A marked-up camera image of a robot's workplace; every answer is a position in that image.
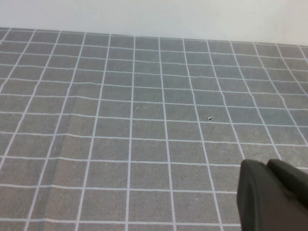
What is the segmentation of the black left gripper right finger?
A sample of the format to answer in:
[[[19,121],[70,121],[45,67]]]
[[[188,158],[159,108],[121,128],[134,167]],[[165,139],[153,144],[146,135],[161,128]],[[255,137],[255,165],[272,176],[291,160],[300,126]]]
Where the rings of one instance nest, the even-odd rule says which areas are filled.
[[[301,205],[308,206],[308,175],[305,172],[279,159],[270,159],[267,167]]]

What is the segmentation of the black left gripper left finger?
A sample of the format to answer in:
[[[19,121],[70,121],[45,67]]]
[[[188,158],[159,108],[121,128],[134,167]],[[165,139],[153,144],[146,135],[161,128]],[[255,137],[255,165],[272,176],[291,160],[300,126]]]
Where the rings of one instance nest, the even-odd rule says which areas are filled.
[[[301,205],[259,161],[241,162],[237,207],[243,231],[308,229],[308,206]]]

